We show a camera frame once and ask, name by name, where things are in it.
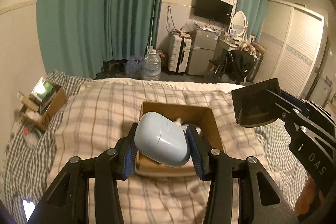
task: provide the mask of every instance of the black flat screen tv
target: black flat screen tv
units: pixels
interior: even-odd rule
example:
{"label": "black flat screen tv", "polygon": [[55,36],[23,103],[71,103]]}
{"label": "black flat screen tv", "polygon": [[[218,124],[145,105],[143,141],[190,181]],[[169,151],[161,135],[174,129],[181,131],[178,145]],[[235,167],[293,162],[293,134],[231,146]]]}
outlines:
{"label": "black flat screen tv", "polygon": [[229,25],[232,8],[221,0],[196,0],[194,15]]}

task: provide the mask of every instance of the brown cardboard box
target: brown cardboard box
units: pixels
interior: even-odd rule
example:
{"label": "brown cardboard box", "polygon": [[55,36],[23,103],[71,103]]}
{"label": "brown cardboard box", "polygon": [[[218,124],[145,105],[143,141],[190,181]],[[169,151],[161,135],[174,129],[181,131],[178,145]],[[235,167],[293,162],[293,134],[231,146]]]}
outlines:
{"label": "brown cardboard box", "polygon": [[[176,121],[177,118],[180,117],[184,124],[192,123],[199,126],[202,130],[202,138],[208,140],[213,148],[217,148],[224,152],[216,120],[211,108],[143,102],[140,118],[147,112],[157,112],[171,121]],[[140,152],[137,154],[135,160],[135,172],[138,175],[153,177],[182,177],[195,175],[194,167],[169,167],[151,160]]]}
{"label": "brown cardboard box", "polygon": [[63,88],[60,85],[55,85],[56,88],[56,95],[54,99],[51,101],[50,105],[48,106],[47,110],[42,115],[42,119],[40,121],[34,121],[30,119],[27,115],[25,115],[27,107],[24,105],[21,108],[21,112],[23,113],[23,118],[30,123],[33,123],[38,129],[42,130],[43,132],[47,129],[50,119],[60,110],[62,106],[64,106],[68,98],[65,95]]}

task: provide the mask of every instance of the phone screen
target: phone screen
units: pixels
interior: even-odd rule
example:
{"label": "phone screen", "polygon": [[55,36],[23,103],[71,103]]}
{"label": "phone screen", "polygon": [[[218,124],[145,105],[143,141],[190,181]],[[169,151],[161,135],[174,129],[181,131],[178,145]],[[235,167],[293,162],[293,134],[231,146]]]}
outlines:
{"label": "phone screen", "polygon": [[29,220],[30,216],[32,215],[33,211],[35,210],[35,204],[29,200],[22,200],[23,208],[25,210],[27,221]]}

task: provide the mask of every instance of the refrigerator door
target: refrigerator door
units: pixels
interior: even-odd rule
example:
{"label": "refrigerator door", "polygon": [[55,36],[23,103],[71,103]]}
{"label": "refrigerator door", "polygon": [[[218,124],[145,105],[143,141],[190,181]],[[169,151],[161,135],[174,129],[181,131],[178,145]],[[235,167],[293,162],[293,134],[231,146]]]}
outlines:
{"label": "refrigerator door", "polygon": [[194,35],[194,47],[200,47],[206,50],[215,50],[217,44],[217,37],[215,37],[216,33],[196,29]]}
{"label": "refrigerator door", "polygon": [[187,67],[189,75],[204,75],[207,70],[209,60],[212,59],[214,51],[194,47]]}

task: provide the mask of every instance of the white sliding door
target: white sliding door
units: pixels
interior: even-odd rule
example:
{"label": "white sliding door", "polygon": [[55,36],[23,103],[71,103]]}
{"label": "white sliding door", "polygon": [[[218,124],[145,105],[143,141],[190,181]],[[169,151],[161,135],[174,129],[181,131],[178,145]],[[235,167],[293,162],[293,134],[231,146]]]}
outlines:
{"label": "white sliding door", "polygon": [[255,82],[272,78],[286,39],[290,15],[290,6],[268,2],[267,14],[258,41],[266,49],[266,52],[255,77]]}
{"label": "white sliding door", "polygon": [[301,95],[315,64],[322,30],[321,19],[294,8],[286,45],[273,75],[283,90]]}

